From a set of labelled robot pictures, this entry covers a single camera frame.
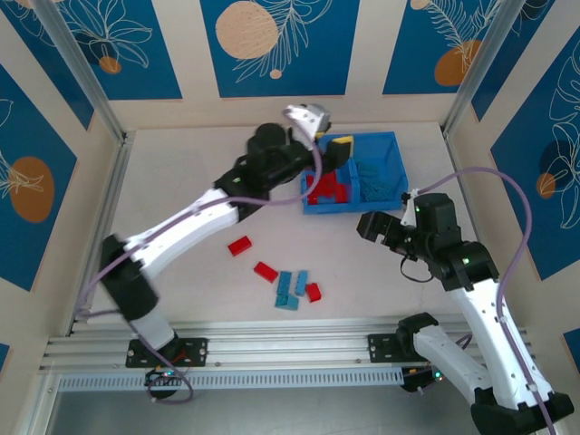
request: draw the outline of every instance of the blue block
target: blue block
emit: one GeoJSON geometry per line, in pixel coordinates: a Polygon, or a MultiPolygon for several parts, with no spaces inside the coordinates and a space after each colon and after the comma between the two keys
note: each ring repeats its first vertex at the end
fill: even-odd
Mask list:
{"type": "Polygon", "coordinates": [[[298,309],[298,298],[292,295],[278,295],[275,298],[274,306],[283,310],[296,311],[298,309]]]}
{"type": "Polygon", "coordinates": [[[301,270],[298,272],[298,281],[296,281],[296,296],[304,296],[306,283],[308,282],[308,271],[301,270]]]}
{"type": "Polygon", "coordinates": [[[275,291],[279,295],[288,295],[290,292],[290,281],[292,280],[292,272],[286,272],[283,270],[280,272],[280,277],[278,278],[278,288],[275,291]]]}

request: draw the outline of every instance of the blue tray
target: blue tray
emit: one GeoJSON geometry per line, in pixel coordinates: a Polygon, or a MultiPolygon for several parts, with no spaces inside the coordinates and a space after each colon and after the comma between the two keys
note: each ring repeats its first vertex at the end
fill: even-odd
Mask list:
{"type": "MultiPolygon", "coordinates": [[[[320,149],[326,150],[326,145],[330,140],[347,135],[348,133],[324,135],[319,141],[320,149]]],[[[337,204],[334,198],[319,197],[317,205],[309,205],[308,199],[304,198],[304,213],[306,215],[398,210],[402,208],[401,194],[408,190],[409,181],[402,164],[395,134],[389,131],[354,133],[353,136],[353,156],[336,171],[338,182],[347,186],[348,202],[337,204]],[[374,168],[376,176],[372,179],[373,182],[388,186],[384,200],[365,201],[365,195],[364,192],[361,192],[361,188],[364,188],[365,185],[368,186],[365,178],[367,174],[360,176],[357,164],[363,168],[374,168]]],[[[302,193],[307,190],[306,175],[314,175],[314,173],[311,170],[302,173],[300,177],[300,191],[302,193]]]]}

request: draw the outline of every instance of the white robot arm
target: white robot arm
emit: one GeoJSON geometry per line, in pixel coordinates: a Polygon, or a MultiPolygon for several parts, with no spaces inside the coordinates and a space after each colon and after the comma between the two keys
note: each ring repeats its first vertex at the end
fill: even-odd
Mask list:
{"type": "Polygon", "coordinates": [[[399,322],[396,339],[402,352],[411,359],[413,355],[425,358],[445,374],[471,405],[482,434],[528,434],[544,428],[538,398],[552,421],[572,413],[569,397],[554,392],[534,364],[505,300],[503,316],[498,318],[498,271],[483,245],[461,239],[453,202],[442,193],[418,196],[417,190],[404,199],[403,219],[366,213],[357,231],[372,242],[383,235],[381,243],[391,251],[427,263],[468,321],[486,367],[452,342],[427,313],[399,322]],[[511,332],[532,382],[527,381],[502,324],[511,332]]]}
{"type": "MultiPolygon", "coordinates": [[[[191,205],[141,234],[123,241],[111,235],[102,243],[102,268],[135,251],[101,281],[124,319],[169,361],[181,344],[157,308],[159,298],[150,280],[201,240],[259,210],[269,200],[271,189],[313,166],[312,146],[317,134],[330,128],[329,113],[310,104],[288,106],[285,115],[296,130],[271,123],[259,126],[246,143],[247,154],[191,205]],[[240,197],[261,200],[261,204],[236,201],[240,197]]],[[[322,170],[340,168],[350,157],[350,148],[344,143],[329,144],[320,153],[322,170]]]]}

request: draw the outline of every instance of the purple cable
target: purple cable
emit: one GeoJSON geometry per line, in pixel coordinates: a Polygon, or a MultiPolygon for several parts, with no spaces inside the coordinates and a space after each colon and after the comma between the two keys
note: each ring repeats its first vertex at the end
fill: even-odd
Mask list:
{"type": "MultiPolygon", "coordinates": [[[[284,111],[283,114],[285,116],[287,116],[288,111],[284,111]]],[[[296,124],[295,128],[297,128],[298,130],[301,130],[306,138],[309,137],[308,133],[300,125],[296,124]]],[[[82,307],[87,303],[90,293],[94,291],[94,289],[97,286],[97,284],[99,283],[99,281],[101,281],[107,274],[109,274],[111,270],[113,270],[115,267],[117,267],[120,263],[125,261],[127,258],[132,256],[133,254],[138,252],[142,247],[144,247],[148,243],[151,243],[153,240],[155,240],[155,238],[159,237],[160,235],[162,235],[166,231],[169,231],[171,228],[175,227],[180,222],[183,222],[185,219],[190,218],[194,214],[197,214],[203,210],[217,206],[219,204],[223,204],[225,202],[242,202],[242,203],[253,204],[253,205],[257,205],[257,206],[287,206],[287,205],[294,204],[295,202],[299,202],[303,198],[306,198],[308,195],[310,195],[314,191],[314,189],[316,188],[316,185],[318,184],[318,182],[320,181],[320,178],[323,175],[323,162],[322,162],[322,156],[320,154],[320,150],[318,149],[318,147],[316,146],[316,144],[313,141],[311,141],[311,143],[309,145],[312,148],[312,154],[313,154],[313,158],[314,158],[314,181],[313,181],[312,185],[310,186],[310,188],[307,189],[305,193],[303,193],[302,195],[300,195],[298,197],[289,198],[289,199],[282,199],[282,200],[278,200],[278,201],[272,201],[272,200],[267,200],[267,199],[258,199],[258,198],[250,198],[250,197],[221,198],[221,199],[216,199],[214,201],[210,201],[206,204],[202,204],[199,208],[190,210],[187,213],[184,213],[183,215],[176,217],[175,219],[170,221],[168,224],[166,224],[165,226],[163,226],[160,229],[158,229],[157,231],[155,231],[153,234],[149,235],[148,237],[145,237],[145,239],[143,240],[142,243],[140,243],[139,245],[128,250],[127,252],[125,252],[124,254],[122,254],[121,256],[116,258],[115,260],[113,260],[106,267],[104,267],[102,269],[102,271],[99,272],[93,278],[93,280],[81,291],[81,294],[79,295],[79,299],[78,299],[79,302],[76,305],[75,312],[77,314],[82,315],[82,307]]],[[[91,318],[91,317],[96,317],[98,315],[113,314],[116,312],[117,312],[117,310],[103,310],[103,311],[100,311],[97,313],[92,313],[92,314],[85,313],[84,316],[86,318],[91,318]]],[[[155,355],[162,363],[164,363],[167,367],[169,367],[173,371],[174,375],[170,376],[170,378],[181,379],[188,387],[188,397],[186,399],[179,399],[179,400],[174,400],[174,401],[156,400],[156,402],[168,404],[168,405],[179,405],[179,404],[187,403],[187,402],[191,401],[193,399],[193,386],[191,385],[191,382],[189,381],[187,375],[184,372],[182,372],[181,370],[179,370],[177,367],[175,367],[170,361],[167,360],[167,358],[163,357],[163,355],[161,355],[159,352],[157,352],[157,350],[155,348],[153,348],[153,346],[151,346],[150,343],[143,336],[141,336],[139,334],[139,331],[137,331],[135,326],[133,326],[129,322],[128,322],[128,324],[129,324],[129,327],[131,328],[131,330],[135,334],[137,334],[137,337],[143,343],[143,345],[147,348],[147,350],[150,351],[153,355],[155,355]]],[[[151,388],[152,388],[154,383],[155,382],[150,383],[150,385],[147,387],[147,394],[152,399],[154,399],[154,398],[151,395],[151,388]]]]}
{"type": "MultiPolygon", "coordinates": [[[[526,250],[527,241],[529,240],[529,237],[532,233],[532,208],[529,205],[529,201],[527,200],[527,197],[526,197],[526,194],[524,193],[524,190],[522,190],[522,188],[516,183],[516,181],[514,179],[512,179],[508,174],[505,174],[497,169],[474,166],[474,167],[459,170],[451,175],[448,175],[444,179],[439,180],[435,184],[428,186],[427,188],[422,188],[421,190],[419,190],[419,195],[422,195],[423,193],[427,193],[431,190],[434,190],[434,189],[438,188],[439,186],[441,186],[442,184],[447,183],[451,179],[460,177],[460,176],[465,175],[465,174],[471,174],[474,172],[487,172],[488,174],[497,175],[498,177],[505,180],[507,183],[509,183],[516,190],[517,194],[519,195],[519,197],[522,200],[522,203],[524,204],[524,210],[526,211],[526,228],[524,230],[524,236],[522,237],[522,241],[519,244],[519,247],[517,248],[517,251],[514,254],[514,257],[512,258],[511,262],[509,263],[509,266],[507,267],[506,273],[504,274],[504,279],[499,284],[498,295],[496,297],[496,308],[498,310],[498,319],[499,319],[499,324],[501,325],[501,329],[504,332],[504,335],[506,336],[507,342],[509,343],[509,347],[511,347],[511,350],[513,351],[514,355],[516,356],[517,363],[519,364],[519,366],[522,369],[522,372],[524,373],[524,377],[526,378],[526,382],[528,383],[528,385],[531,388],[531,386],[535,384],[534,377],[532,376],[532,373],[530,372],[530,370],[527,368],[526,361],[524,360],[523,355],[521,354],[521,352],[517,348],[517,344],[516,344],[516,341],[514,340],[513,335],[509,331],[509,328],[506,325],[506,323],[503,321],[503,319],[504,319],[503,302],[504,302],[504,295],[506,293],[506,286],[508,284],[509,278],[511,278],[511,276],[514,274],[514,270],[516,269],[517,262],[520,260],[520,258],[524,254],[524,251],[526,250]]],[[[537,390],[532,390],[532,394],[534,395],[534,399],[536,399],[537,406],[542,411],[542,415],[544,416],[544,420],[546,421],[546,426],[550,432],[550,435],[556,435],[554,423],[552,422],[552,419],[550,418],[550,414],[547,411],[546,405],[542,401],[542,397],[537,392],[537,390]]]]}

